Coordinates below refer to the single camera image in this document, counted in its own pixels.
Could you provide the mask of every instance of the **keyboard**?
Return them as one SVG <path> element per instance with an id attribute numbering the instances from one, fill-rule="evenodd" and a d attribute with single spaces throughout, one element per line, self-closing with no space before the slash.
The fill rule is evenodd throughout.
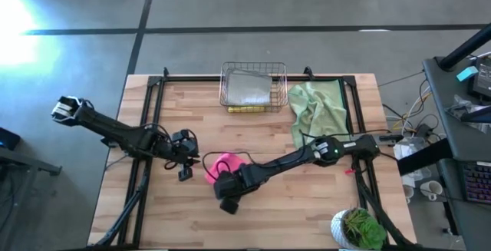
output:
<path id="1" fill-rule="evenodd" d="M 468 201 L 491 204 L 491 167 L 461 163 L 464 196 Z"/>

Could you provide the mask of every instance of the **green cloth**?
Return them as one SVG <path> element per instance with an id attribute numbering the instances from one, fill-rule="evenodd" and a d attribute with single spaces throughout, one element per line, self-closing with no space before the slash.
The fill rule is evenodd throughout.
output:
<path id="1" fill-rule="evenodd" d="M 292 136 L 295 147 L 303 146 L 303 133 L 312 136 L 329 134 L 346 134 L 346 110 L 341 99 L 341 87 L 338 81 L 305 82 L 295 85 L 288 91 L 288 102 L 297 115 L 292 125 Z M 338 136 L 347 140 L 348 136 Z M 305 143 L 312 141 L 305 138 Z"/>

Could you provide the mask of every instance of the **wooden table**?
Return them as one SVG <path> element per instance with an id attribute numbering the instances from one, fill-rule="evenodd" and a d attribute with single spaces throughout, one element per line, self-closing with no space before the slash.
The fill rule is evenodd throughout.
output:
<path id="1" fill-rule="evenodd" d="M 387 128 L 375 76 L 354 75 L 367 130 Z M 147 75 L 128 77 L 119 121 L 139 124 L 147 79 Z M 288 106 L 279 113 L 229 114 L 219 105 L 218 93 L 217 82 L 167 82 L 160 124 L 170 133 L 193 130 L 202 155 L 247 150 L 255 160 L 267 161 L 295 150 L 290 134 L 295 115 Z M 108 163 L 121 155 L 120 150 L 112 150 Z M 207 165 L 215 159 L 207 157 Z M 164 170 L 164 162 L 153 161 L 140 248 L 337 248 L 331 219 L 338 211 L 358 204 L 354 176 L 344 173 L 351 165 L 348 156 L 332 167 L 309 164 L 273 177 L 242 198 L 236 215 L 219 208 L 200 164 L 193 166 L 191 180 L 179 182 L 178 168 Z M 119 216 L 130 166 L 131 159 L 125 159 L 105 173 L 89 243 L 99 240 Z M 374 168 L 384 209 L 400 231 L 416 242 L 396 162 L 378 157 Z M 129 239 L 133 235 L 131 220 Z"/>

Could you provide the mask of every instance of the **gray floor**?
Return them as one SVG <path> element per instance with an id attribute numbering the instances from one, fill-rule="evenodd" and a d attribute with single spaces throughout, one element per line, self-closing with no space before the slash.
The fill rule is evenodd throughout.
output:
<path id="1" fill-rule="evenodd" d="M 16 0 L 1 28 L 137 28 L 144 0 Z M 153 0 L 149 28 L 240 25 L 451 25 L 490 20 L 489 0 Z M 134 35 L 15 36 L 0 38 L 0 126 L 23 137 L 19 150 L 63 165 L 41 176 L 18 221 L 14 250 L 82 247 L 101 186 L 105 148 L 96 134 L 50 119 L 61 95 L 92 100 L 111 117 L 127 73 Z M 445 55 L 475 31 L 392 31 L 146 35 L 135 73 L 219 72 L 224 61 L 283 61 L 289 72 L 373 72 L 379 84 L 417 73 L 421 61 Z M 491 50 L 491 45 L 480 49 Z M 405 112 L 423 74 L 380 87 L 382 101 Z M 435 113 L 427 102 L 427 113 Z M 418 242 L 463 249 L 442 235 L 439 203 L 409 205 Z"/>

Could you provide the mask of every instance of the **wire basket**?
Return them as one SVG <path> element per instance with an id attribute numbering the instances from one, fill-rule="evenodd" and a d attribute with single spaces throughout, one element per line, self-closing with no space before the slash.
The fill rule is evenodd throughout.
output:
<path id="1" fill-rule="evenodd" d="M 288 104 L 286 77 L 280 62 L 225 62 L 220 104 L 229 113 L 279 112 Z"/>

